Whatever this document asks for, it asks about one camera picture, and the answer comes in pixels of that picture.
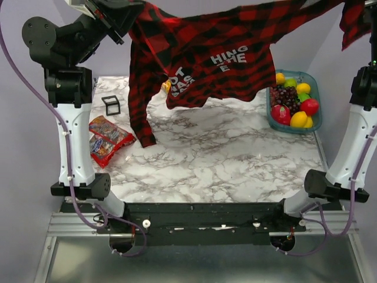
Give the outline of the black square frame brooch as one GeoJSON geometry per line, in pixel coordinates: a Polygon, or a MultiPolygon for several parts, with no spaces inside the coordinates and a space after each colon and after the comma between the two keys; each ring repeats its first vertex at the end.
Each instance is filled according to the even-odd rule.
{"type": "Polygon", "coordinates": [[[105,104],[106,116],[115,116],[121,114],[120,102],[116,95],[102,97],[101,100],[105,104]]]}

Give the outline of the red black plaid shirt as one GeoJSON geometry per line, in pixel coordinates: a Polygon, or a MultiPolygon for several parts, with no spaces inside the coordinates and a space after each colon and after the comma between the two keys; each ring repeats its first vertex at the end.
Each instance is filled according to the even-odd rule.
{"type": "Polygon", "coordinates": [[[209,98],[252,101],[276,82],[270,46],[338,1],[273,1],[179,18],[146,2],[129,31],[130,126],[142,147],[155,145],[147,105],[163,83],[169,109],[209,98]]]}

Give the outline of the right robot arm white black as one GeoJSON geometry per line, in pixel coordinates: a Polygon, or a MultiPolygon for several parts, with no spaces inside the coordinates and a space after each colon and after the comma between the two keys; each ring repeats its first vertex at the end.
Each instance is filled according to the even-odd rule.
{"type": "Polygon", "coordinates": [[[349,213],[355,203],[365,203],[365,173],[376,149],[376,1],[362,1],[361,11],[351,9],[371,28],[371,62],[358,70],[353,79],[348,126],[339,151],[327,172],[311,169],[304,187],[284,200],[284,210],[271,216],[271,224],[284,231],[292,224],[292,216],[334,200],[348,200],[349,213]]]}

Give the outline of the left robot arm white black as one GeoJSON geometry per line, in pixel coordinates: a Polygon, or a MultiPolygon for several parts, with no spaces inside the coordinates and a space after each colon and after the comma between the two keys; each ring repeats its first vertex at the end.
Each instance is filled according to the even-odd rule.
{"type": "Polygon", "coordinates": [[[82,64],[104,38],[122,44],[145,4],[69,1],[68,5],[81,13],[72,24],[60,27],[43,17],[32,17],[22,27],[31,60],[44,69],[46,104],[59,131],[61,168],[51,193],[101,206],[113,215],[111,227],[123,233],[131,224],[126,204],[111,192],[109,174],[96,173],[91,163],[89,121],[94,80],[91,70],[82,64]]]}

